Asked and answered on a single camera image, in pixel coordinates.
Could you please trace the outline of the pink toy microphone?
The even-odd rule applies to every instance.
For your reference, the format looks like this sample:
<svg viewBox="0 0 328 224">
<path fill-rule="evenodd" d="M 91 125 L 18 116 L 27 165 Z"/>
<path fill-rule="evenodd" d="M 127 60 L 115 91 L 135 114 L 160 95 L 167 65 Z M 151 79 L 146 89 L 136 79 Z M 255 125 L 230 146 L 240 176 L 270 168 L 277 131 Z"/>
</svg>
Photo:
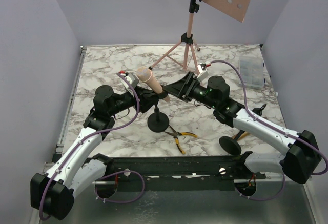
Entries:
<svg viewBox="0 0 328 224">
<path fill-rule="evenodd" d="M 161 95 L 160 99 L 163 99 L 166 102 L 170 101 L 170 98 L 167 94 L 164 93 L 164 90 L 160 83 L 154 78 L 153 73 L 147 67 L 139 67 L 136 71 L 138 79 L 148 85 L 156 94 Z"/>
</svg>

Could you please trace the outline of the black mic stand front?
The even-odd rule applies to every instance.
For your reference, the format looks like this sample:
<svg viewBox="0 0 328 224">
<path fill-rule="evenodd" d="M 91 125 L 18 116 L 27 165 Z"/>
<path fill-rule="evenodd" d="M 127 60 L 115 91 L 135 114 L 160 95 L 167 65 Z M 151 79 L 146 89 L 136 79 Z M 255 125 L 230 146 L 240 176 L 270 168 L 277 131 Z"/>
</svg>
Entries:
<svg viewBox="0 0 328 224">
<path fill-rule="evenodd" d="M 235 137 L 236 135 L 234 137 L 222 136 L 219 139 L 219 144 L 228 154 L 232 156 L 239 156 L 241 154 L 241 147 Z"/>
</svg>

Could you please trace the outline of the gold toy microphone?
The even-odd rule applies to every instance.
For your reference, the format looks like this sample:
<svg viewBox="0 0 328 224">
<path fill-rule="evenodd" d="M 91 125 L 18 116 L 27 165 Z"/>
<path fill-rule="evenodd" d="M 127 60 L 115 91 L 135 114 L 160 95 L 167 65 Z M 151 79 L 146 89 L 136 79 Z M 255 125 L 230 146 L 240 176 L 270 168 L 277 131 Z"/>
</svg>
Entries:
<svg viewBox="0 0 328 224">
<path fill-rule="evenodd" d="M 245 137 L 248 136 L 248 135 L 249 135 L 249 132 L 243 132 L 243 133 L 241 134 L 241 131 L 239 131 L 238 134 L 236 135 L 235 139 L 238 141 L 238 140 L 240 140 L 240 139 L 245 138 Z"/>
</svg>

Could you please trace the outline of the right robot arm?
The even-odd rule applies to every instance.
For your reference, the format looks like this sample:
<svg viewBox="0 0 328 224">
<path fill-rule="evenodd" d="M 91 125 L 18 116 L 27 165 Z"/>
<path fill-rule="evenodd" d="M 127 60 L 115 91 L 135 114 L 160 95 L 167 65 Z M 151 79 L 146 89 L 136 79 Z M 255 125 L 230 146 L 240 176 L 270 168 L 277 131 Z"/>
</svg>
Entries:
<svg viewBox="0 0 328 224">
<path fill-rule="evenodd" d="M 236 174 L 243 179 L 254 172 L 284 173 L 296 183 L 304 184 L 314 175 L 322 155 L 312 132 L 297 132 L 276 125 L 248 111 L 246 106 L 230 98 L 230 86 L 221 76 L 211 76 L 206 87 L 189 72 L 181 80 L 165 85 L 169 94 L 185 101 L 196 100 L 213 108 L 213 115 L 222 124 L 256 136 L 281 155 L 248 156 L 236 165 Z"/>
</svg>

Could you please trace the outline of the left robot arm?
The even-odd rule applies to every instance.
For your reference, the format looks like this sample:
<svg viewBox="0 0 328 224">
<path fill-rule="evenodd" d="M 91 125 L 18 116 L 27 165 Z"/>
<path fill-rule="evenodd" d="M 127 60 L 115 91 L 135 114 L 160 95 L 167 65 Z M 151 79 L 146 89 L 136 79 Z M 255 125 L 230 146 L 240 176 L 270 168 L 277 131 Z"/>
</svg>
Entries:
<svg viewBox="0 0 328 224">
<path fill-rule="evenodd" d="M 123 94 L 115 93 L 108 85 L 96 89 L 94 106 L 75 142 L 51 168 L 43 174 L 36 173 L 30 181 L 31 207 L 39 211 L 40 220 L 63 220 L 76 196 L 91 182 L 113 176 L 111 165 L 99 159 L 87 161 L 88 156 L 111 131 L 117 130 L 117 113 L 131 107 L 136 113 L 145 113 L 158 100 L 154 91 L 139 86 L 129 85 Z"/>
</svg>

